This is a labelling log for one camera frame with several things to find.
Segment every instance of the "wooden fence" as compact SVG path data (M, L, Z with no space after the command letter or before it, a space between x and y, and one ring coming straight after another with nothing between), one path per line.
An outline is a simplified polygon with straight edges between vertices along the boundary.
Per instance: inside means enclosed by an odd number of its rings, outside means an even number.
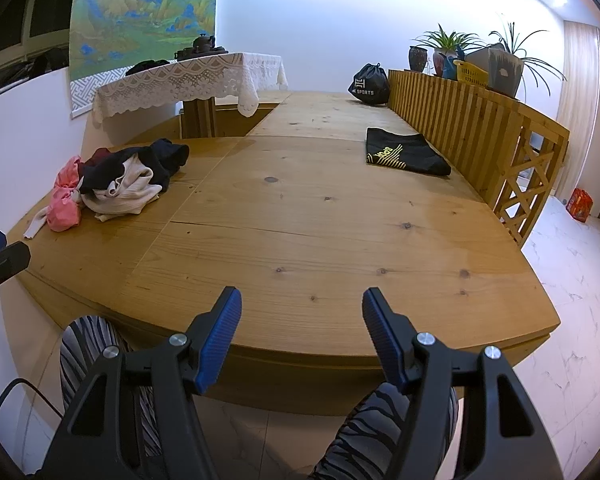
M569 131L479 86L407 70L389 70L389 83L391 110L468 180L522 247L554 186ZM534 132L542 137L539 151L530 143Z

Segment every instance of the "red bag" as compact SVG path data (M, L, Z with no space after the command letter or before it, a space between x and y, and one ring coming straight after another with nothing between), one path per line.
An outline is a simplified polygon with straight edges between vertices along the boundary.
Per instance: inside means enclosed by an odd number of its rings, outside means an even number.
M586 222L592 207L593 199L589 196L589 193L578 188L573 190L567 204L567 211L574 219L578 222Z

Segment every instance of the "zebra print pants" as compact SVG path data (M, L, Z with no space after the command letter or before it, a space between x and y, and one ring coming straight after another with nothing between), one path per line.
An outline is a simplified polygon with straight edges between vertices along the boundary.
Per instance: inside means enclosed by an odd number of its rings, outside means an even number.
M81 317L62 335L60 368L65 410L90 366L109 345L127 352L128 345L113 325L98 316ZM162 453L151 388L141 388L142 433L147 456ZM395 386L383 383L362 399L347 416L324 457L309 475L312 480L381 480L386 472L406 418L409 399ZM448 419L440 463L451 444L458 421L458 398L449 395Z

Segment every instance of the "black ceramic pot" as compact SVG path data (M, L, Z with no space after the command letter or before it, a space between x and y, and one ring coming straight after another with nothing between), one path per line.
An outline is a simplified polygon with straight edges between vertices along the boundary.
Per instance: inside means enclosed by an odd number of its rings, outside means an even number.
M427 65L427 49L412 46L409 49L409 68L414 72L422 72Z

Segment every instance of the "silver screw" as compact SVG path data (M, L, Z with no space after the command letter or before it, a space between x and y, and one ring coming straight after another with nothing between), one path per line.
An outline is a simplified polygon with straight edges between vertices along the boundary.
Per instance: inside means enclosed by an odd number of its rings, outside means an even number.
M182 346L186 342L187 342L187 336L185 336L184 334L173 334L169 338L169 344L171 346Z
M487 348L484 349L484 354L489 359L500 359L502 356L502 352L497 346L487 346Z
M115 345L107 346L102 351L102 355L104 355L104 357L106 357L107 359L113 359L114 357L118 357L119 353L120 353L120 350Z
M424 346L431 346L433 345L433 343L436 342L436 338L433 336L433 334L430 334L429 332L420 332L416 336L416 339L419 343L423 344Z

